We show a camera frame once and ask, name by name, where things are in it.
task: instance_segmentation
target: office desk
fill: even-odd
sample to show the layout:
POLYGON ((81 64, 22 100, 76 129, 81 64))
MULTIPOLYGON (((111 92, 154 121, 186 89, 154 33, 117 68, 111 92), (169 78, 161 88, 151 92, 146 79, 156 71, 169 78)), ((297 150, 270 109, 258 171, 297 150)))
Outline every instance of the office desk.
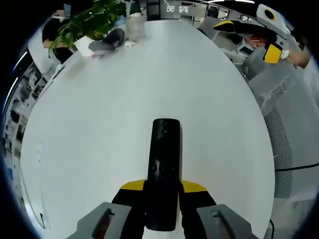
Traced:
MULTIPOLYGON (((274 163, 245 80, 187 22, 147 22, 146 35, 102 57, 75 53, 33 107, 21 170, 35 214, 47 221, 43 237, 67 237, 123 184, 145 179, 153 120, 173 118, 182 126, 182 178, 205 186, 262 238, 274 163)), ((184 238, 180 219, 174 232, 146 230, 144 238, 184 238)))

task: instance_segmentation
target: black cable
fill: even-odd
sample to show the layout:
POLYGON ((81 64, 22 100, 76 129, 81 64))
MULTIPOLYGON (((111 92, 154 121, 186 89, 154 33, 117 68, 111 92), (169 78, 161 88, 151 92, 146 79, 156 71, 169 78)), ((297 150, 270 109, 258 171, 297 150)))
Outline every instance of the black cable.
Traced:
POLYGON ((273 230, 271 232, 271 239, 274 239, 275 225, 274 225, 274 223, 273 223, 273 221, 271 219, 269 220, 269 222, 270 222, 271 226, 273 227, 273 230))
POLYGON ((294 168, 280 168, 275 169, 275 172, 283 172, 283 171, 293 171, 293 170, 299 170, 299 169, 305 169, 305 168, 313 168, 319 166, 319 163, 306 165, 306 166, 300 166, 300 167, 294 167, 294 168))

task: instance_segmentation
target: gray object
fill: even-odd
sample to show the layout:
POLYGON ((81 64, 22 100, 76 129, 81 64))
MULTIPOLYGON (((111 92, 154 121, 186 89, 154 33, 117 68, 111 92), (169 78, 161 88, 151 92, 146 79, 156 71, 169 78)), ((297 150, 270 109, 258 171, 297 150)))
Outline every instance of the gray object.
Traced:
POLYGON ((125 33, 122 29, 117 28, 111 31, 103 40, 102 42, 108 45, 114 45, 114 43, 118 43, 117 47, 121 46, 124 42, 125 33))
POLYGON ((89 49, 96 52, 96 51, 114 51, 115 46, 104 43, 102 41, 93 41, 89 45, 89 49))
MULTIPOLYGON (((269 131, 275 169, 318 163, 319 108, 303 79, 303 70, 282 60, 254 77, 249 86, 269 131)), ((278 171, 275 180, 271 216, 275 238, 291 238, 314 203, 319 168, 278 171)))
POLYGON ((197 208, 207 238, 256 239, 248 221, 224 204, 197 208))
POLYGON ((268 6, 260 4, 257 9, 257 21, 277 33, 277 44, 281 45, 283 49, 299 50, 298 44, 290 30, 286 26, 284 17, 277 11, 268 6))
POLYGON ((131 207, 113 203, 102 203, 79 220, 76 232, 67 239, 93 239, 96 228, 102 221, 109 221, 104 239, 119 239, 131 207))
POLYGON ((244 60, 242 69, 248 80, 253 79, 270 66, 263 60, 265 53, 266 49, 264 47, 258 47, 244 60))

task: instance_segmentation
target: person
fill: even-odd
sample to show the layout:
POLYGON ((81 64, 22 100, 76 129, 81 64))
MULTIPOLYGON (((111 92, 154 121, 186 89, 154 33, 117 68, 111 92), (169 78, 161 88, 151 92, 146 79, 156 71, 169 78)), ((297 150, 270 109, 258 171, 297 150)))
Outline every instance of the person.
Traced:
MULTIPOLYGON (((57 10, 53 14, 42 30, 42 44, 44 48, 50 48, 57 37, 59 28, 67 24, 68 21, 69 19, 65 17, 65 10, 57 10)), ((73 54, 65 47, 64 43, 60 43, 53 53, 61 63, 64 63, 73 54)))

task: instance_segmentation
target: white table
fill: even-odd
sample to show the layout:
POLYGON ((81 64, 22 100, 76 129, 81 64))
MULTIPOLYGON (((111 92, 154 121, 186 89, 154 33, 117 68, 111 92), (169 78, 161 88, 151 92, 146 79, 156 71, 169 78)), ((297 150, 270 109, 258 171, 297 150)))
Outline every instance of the white table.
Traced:
MULTIPOLYGON (((123 184, 146 178, 157 118, 181 122, 183 179, 205 186, 262 238, 274 163, 250 89, 187 22, 147 22, 146 34, 133 48, 101 58, 74 54, 33 107, 21 170, 35 214, 44 211, 44 238, 67 237, 123 184)), ((144 238, 184 238, 180 221, 172 233, 146 230, 144 238)))

